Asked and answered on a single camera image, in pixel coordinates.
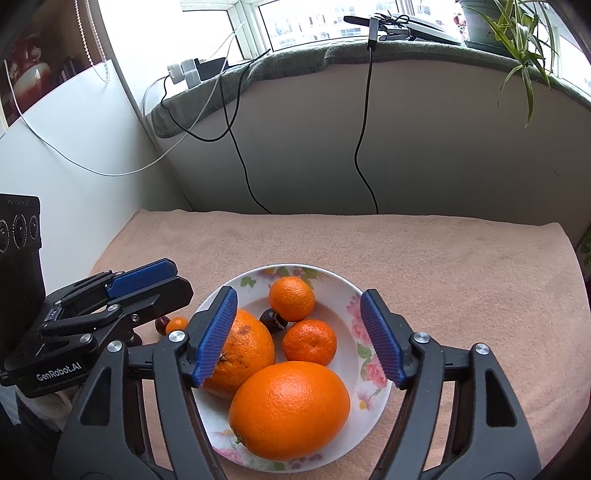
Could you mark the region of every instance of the beige cloth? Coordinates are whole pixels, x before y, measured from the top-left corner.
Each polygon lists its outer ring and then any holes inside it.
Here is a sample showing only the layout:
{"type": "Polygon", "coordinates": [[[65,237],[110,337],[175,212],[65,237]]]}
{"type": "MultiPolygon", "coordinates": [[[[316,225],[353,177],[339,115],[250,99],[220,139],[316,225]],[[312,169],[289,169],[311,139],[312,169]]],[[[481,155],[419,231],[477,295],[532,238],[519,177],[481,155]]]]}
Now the beige cloth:
{"type": "MultiPolygon", "coordinates": [[[[591,322],[582,276],[558,224],[511,225],[437,216],[245,216],[138,212],[94,272],[130,270],[168,257],[195,292],[191,317],[218,286],[262,265],[327,268],[360,289],[377,288],[390,310],[441,344],[491,346],[532,428],[542,464],[564,444],[589,402],[591,322]]],[[[158,340],[151,323],[137,329],[158,340]]],[[[146,404],[155,457],[168,466],[152,382],[146,404]]],[[[445,446],[452,404],[446,384],[427,466],[445,446]]],[[[392,389],[368,437],[341,459],[287,479],[369,478],[403,395],[392,389]]],[[[277,478],[220,459],[231,480],[277,478]]]]}

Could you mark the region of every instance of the small orange fruit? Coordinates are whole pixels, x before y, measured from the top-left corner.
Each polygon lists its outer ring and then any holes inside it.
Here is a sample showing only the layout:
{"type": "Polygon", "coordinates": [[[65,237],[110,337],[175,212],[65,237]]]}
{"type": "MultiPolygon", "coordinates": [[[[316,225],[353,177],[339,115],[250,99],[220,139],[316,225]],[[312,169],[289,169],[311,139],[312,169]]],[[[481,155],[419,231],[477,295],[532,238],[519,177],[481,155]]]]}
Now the small orange fruit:
{"type": "Polygon", "coordinates": [[[288,462],[327,445],[347,421],[347,388],[332,370],[311,362],[264,368],[240,387],[230,428],[255,455],[288,462]]]}
{"type": "Polygon", "coordinates": [[[189,324],[189,321],[184,317],[175,317],[166,325],[166,335],[175,330],[184,330],[185,327],[189,324]]]}
{"type": "Polygon", "coordinates": [[[288,360],[328,365],[336,353],[336,334],[322,320],[307,319],[292,325],[281,342],[288,360]]]}
{"type": "Polygon", "coordinates": [[[246,380],[274,363],[275,345],[269,330],[246,310],[238,309],[213,375],[203,388],[218,397],[232,398],[246,380]]]}
{"type": "Polygon", "coordinates": [[[288,322],[305,319],[316,305],[314,291],[299,277],[277,280],[269,291],[269,302],[271,308],[288,322]]]}

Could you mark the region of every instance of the camera lens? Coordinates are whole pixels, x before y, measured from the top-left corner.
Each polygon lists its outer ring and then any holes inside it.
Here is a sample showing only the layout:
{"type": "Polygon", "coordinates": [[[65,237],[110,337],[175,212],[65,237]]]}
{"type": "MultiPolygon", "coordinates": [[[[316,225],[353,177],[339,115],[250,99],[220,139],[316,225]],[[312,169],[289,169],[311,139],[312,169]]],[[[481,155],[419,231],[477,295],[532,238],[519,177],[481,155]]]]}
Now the camera lens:
{"type": "Polygon", "coordinates": [[[27,223],[25,217],[18,215],[12,224],[12,234],[14,236],[14,243],[18,248],[22,248],[27,243],[27,223]]]}
{"type": "Polygon", "coordinates": [[[37,217],[35,215],[29,220],[29,233],[33,240],[37,239],[37,235],[39,234],[39,224],[37,223],[37,217]]]}
{"type": "Polygon", "coordinates": [[[0,254],[3,254],[8,249],[8,225],[4,220],[0,220],[0,254]]]}

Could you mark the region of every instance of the gray plant pot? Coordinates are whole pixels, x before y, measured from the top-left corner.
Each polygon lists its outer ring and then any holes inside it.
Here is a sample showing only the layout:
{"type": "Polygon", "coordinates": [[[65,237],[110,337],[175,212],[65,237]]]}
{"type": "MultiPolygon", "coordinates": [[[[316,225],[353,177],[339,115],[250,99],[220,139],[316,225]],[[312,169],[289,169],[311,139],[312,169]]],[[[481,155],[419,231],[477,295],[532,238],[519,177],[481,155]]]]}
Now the gray plant pot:
{"type": "Polygon", "coordinates": [[[491,26],[480,16],[480,13],[486,14],[493,20],[499,20],[501,13],[493,0],[460,0],[464,17],[468,26],[470,41],[466,46],[477,48],[479,50],[496,53],[497,55],[509,56],[508,51],[501,42],[495,41],[495,35],[491,32],[491,26]]]}

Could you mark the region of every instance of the orange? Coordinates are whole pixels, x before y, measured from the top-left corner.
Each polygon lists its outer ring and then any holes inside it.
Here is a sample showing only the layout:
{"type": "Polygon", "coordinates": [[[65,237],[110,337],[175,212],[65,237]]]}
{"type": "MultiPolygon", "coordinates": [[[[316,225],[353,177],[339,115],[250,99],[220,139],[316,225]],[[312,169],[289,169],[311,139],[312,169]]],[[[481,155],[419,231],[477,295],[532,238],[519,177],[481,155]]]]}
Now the orange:
{"type": "Polygon", "coordinates": [[[238,309],[213,375],[203,388],[218,397],[232,398],[246,380],[274,363],[275,345],[269,330],[246,310],[238,309]]]}
{"type": "Polygon", "coordinates": [[[283,362],[244,382],[228,420],[252,453],[287,462],[327,445],[345,425],[349,410],[349,393],[332,370],[311,362],[283,362]]]}
{"type": "Polygon", "coordinates": [[[269,302],[271,308],[288,322],[305,319],[316,304],[314,291],[299,277],[277,280],[269,291],[269,302]]]}
{"type": "Polygon", "coordinates": [[[184,330],[189,321],[184,317],[175,317],[166,324],[166,335],[175,330],[184,330]]]}
{"type": "Polygon", "coordinates": [[[336,334],[322,320],[302,320],[287,330],[282,341],[288,360],[328,365],[336,353],[336,334]]]}

